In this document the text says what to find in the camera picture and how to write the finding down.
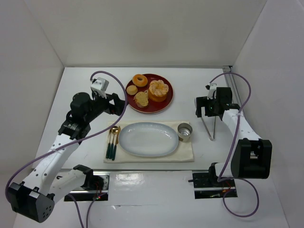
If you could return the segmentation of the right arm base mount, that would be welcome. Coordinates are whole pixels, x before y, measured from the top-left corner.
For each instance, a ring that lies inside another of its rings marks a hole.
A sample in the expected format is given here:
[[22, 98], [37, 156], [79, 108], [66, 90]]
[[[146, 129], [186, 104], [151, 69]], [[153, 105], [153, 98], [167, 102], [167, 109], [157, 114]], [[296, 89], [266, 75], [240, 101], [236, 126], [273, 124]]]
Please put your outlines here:
[[195, 199], [220, 199], [227, 193], [228, 198], [237, 198], [236, 185], [233, 180], [217, 182], [208, 172], [193, 172], [188, 183], [194, 187]]

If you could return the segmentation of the metal tongs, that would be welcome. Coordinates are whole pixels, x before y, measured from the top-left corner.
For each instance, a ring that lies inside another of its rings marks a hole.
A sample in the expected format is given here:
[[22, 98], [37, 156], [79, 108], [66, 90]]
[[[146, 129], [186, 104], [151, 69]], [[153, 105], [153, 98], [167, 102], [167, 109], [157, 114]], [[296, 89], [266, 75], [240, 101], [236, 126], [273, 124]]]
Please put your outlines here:
[[205, 112], [202, 110], [202, 117], [200, 118], [202, 121], [202, 124], [205, 128], [205, 131], [207, 133], [207, 137], [210, 141], [215, 141], [216, 139], [216, 117], [208, 117], [205, 115]]

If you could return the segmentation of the large orange sugared bread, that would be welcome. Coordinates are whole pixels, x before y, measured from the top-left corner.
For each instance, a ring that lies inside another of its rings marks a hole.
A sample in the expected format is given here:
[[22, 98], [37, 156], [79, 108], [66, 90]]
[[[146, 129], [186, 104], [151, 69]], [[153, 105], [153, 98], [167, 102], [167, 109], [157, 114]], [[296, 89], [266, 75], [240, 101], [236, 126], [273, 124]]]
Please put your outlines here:
[[155, 102], [162, 102], [166, 99], [169, 86], [162, 80], [153, 80], [149, 84], [148, 98]]

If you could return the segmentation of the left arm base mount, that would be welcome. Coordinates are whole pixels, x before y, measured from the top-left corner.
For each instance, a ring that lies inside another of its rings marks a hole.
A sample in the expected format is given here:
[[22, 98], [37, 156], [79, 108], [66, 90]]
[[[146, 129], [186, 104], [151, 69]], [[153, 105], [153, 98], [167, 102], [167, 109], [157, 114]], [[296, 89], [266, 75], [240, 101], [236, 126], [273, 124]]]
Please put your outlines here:
[[89, 201], [108, 201], [110, 173], [103, 171], [94, 171], [94, 180], [90, 187], [84, 189], [78, 187], [71, 191], [71, 194], [77, 202]]

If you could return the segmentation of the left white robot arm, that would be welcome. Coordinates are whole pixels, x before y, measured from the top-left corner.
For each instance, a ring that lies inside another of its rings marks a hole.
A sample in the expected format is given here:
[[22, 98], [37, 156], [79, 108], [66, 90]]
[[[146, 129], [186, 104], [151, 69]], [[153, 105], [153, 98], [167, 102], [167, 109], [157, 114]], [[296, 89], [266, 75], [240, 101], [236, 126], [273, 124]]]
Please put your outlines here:
[[68, 175], [66, 183], [56, 176], [69, 156], [82, 141], [90, 138], [90, 123], [103, 112], [122, 118], [128, 101], [117, 94], [101, 97], [96, 92], [77, 93], [73, 96], [70, 111], [58, 130], [58, 135], [49, 152], [36, 158], [39, 164], [21, 183], [12, 180], [19, 174], [16, 171], [8, 180], [5, 196], [14, 212], [38, 223], [44, 222], [52, 213], [54, 205], [61, 199], [62, 190], [67, 195], [73, 188], [88, 187], [92, 182], [93, 170], [77, 165]]

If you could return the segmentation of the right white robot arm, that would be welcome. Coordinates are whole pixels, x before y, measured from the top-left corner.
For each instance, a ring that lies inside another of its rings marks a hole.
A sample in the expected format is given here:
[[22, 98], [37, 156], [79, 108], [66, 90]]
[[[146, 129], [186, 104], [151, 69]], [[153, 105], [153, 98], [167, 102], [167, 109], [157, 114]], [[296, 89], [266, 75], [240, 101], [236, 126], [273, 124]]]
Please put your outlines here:
[[197, 97], [196, 116], [218, 117], [233, 134], [227, 160], [210, 167], [218, 182], [231, 179], [267, 179], [270, 174], [272, 144], [262, 139], [245, 119], [241, 107], [232, 102], [229, 87], [206, 86], [208, 95]]

